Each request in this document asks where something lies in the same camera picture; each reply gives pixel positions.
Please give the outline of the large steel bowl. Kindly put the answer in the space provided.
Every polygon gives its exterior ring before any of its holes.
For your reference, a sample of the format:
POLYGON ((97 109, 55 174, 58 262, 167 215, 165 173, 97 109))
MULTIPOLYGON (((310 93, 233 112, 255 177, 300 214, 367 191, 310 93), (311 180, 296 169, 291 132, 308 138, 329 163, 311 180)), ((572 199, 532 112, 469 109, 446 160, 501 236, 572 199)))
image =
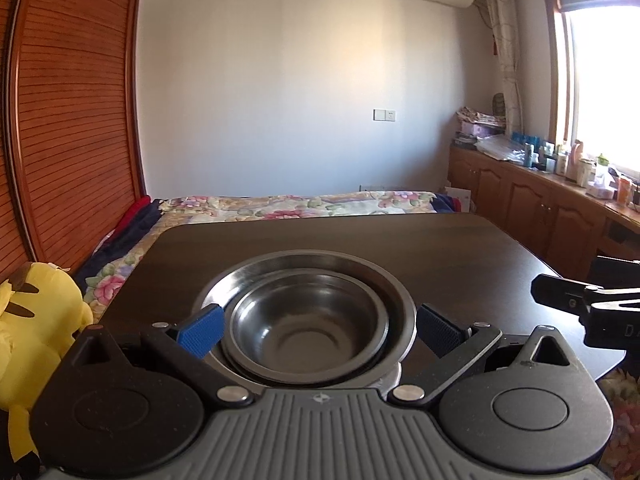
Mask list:
POLYGON ((260 393, 265 388, 320 389, 320 388, 375 388, 386 394, 400 383, 401 362, 409 353, 416 339, 416 306, 408 290, 382 266, 363 258, 340 252, 319 249, 286 250, 270 252, 244 260, 216 275, 198 294, 195 307, 204 308, 218 304, 224 309, 224 334, 226 333, 226 307, 245 286, 270 273, 293 269, 328 270, 343 273, 370 286, 382 299, 390 328, 383 347, 367 365, 335 382, 317 385, 274 384, 248 374, 224 354, 221 341, 210 350, 205 362, 214 370, 247 388, 260 393))

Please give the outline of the wooden sideboard cabinet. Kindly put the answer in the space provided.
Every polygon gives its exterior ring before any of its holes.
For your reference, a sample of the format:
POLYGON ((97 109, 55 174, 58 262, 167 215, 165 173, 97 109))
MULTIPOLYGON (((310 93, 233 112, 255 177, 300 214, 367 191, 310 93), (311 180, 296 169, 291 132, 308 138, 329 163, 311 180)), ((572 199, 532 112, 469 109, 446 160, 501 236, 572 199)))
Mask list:
POLYGON ((597 256, 639 258, 639 214, 597 200, 556 174, 450 148, 448 180, 473 210, 566 278, 585 281, 597 256))

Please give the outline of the floral bed quilt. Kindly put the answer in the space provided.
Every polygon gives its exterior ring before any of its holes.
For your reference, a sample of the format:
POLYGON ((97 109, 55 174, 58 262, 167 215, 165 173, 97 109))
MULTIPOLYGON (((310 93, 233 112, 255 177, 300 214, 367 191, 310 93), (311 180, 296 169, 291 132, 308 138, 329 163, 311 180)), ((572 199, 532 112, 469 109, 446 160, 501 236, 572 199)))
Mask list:
POLYGON ((183 224, 288 220, 377 214, 434 214, 432 192, 369 191, 265 197, 186 196, 160 200, 162 216, 140 242, 89 278, 84 300, 100 318, 144 254, 163 232, 183 224))

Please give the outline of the red and navy clothes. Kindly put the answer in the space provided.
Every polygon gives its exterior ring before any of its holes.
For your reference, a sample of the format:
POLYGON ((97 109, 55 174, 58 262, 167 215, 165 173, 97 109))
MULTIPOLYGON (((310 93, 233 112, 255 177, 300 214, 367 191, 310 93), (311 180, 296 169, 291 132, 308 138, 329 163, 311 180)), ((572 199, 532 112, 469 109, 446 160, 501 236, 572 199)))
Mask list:
POLYGON ((145 195, 137 200, 108 234, 100 247, 80 266, 73 279, 84 294, 88 279, 95 278, 107 265, 128 254, 160 220, 160 200, 145 195))

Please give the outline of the blue blanket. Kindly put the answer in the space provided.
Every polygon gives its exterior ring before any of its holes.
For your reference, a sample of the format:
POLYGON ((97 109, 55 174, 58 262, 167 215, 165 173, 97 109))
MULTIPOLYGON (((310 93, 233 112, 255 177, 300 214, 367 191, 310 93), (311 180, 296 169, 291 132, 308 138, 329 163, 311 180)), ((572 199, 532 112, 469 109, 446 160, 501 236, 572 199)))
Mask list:
POLYGON ((434 211, 439 214, 453 214, 454 212, 462 211, 462 203, 460 200, 445 194, 435 194, 431 200, 431 205, 434 211))

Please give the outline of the yellow plush toy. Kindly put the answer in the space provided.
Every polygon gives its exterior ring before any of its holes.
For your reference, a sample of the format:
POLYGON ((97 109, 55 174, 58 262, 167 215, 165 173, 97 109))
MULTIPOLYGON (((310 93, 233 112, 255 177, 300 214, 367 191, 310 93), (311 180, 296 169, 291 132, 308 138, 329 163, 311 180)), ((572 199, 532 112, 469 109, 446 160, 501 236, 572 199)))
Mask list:
POLYGON ((75 336, 92 323, 80 289, 52 263, 25 263, 1 284, 1 409, 15 463, 38 455, 30 411, 75 336))

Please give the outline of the stack of papers and boxes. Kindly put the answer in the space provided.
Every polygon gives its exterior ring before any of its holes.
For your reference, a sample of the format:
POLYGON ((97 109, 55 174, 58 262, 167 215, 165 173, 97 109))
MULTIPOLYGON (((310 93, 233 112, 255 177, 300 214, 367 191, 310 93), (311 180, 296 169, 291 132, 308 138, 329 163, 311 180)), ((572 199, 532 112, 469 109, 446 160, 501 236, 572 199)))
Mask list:
POLYGON ((451 144, 475 150, 475 145, 493 136, 506 133, 506 118, 478 112, 467 106, 457 110, 457 131, 451 144))

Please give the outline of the wooden slatted wardrobe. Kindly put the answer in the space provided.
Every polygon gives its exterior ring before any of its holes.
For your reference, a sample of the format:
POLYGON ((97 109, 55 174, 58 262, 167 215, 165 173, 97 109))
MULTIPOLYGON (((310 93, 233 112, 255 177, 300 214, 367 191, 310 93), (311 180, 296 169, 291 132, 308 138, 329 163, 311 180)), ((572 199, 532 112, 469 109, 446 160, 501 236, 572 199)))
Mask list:
POLYGON ((1 271, 76 269, 144 195, 139 0, 1 0, 1 271))

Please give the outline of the patterned curtain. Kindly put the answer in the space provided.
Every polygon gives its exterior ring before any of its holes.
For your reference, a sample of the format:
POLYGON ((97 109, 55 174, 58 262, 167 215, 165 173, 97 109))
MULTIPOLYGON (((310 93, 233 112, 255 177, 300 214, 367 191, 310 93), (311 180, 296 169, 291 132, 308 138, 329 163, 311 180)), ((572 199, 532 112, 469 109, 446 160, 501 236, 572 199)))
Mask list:
POLYGON ((506 133, 522 132, 522 103, 518 85, 520 36, 515 0, 486 0, 486 4, 498 52, 506 108, 506 133))

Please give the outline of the white wall switch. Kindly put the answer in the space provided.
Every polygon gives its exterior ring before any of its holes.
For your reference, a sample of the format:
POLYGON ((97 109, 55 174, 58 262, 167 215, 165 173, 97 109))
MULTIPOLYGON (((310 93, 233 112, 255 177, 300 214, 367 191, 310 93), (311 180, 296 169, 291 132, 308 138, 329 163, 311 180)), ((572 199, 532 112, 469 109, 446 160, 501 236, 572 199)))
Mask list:
POLYGON ((394 122, 396 120, 396 112, 394 110, 374 110, 373 120, 375 122, 394 122))

